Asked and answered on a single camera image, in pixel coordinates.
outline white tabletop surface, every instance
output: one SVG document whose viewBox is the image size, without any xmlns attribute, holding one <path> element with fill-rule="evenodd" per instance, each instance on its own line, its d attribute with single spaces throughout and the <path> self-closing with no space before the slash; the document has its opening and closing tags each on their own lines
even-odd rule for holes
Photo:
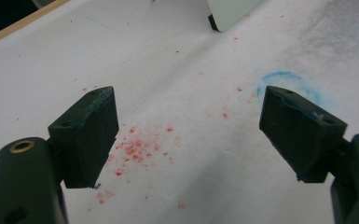
<svg viewBox="0 0 359 224">
<path fill-rule="evenodd" d="M 0 148 L 113 86 L 120 132 L 71 223 L 333 223 L 258 130 L 266 85 L 359 133 L 359 0 L 267 0 L 224 33 L 206 0 L 71 0 L 0 41 Z M 145 151 L 126 161 L 126 146 Z"/>
</svg>

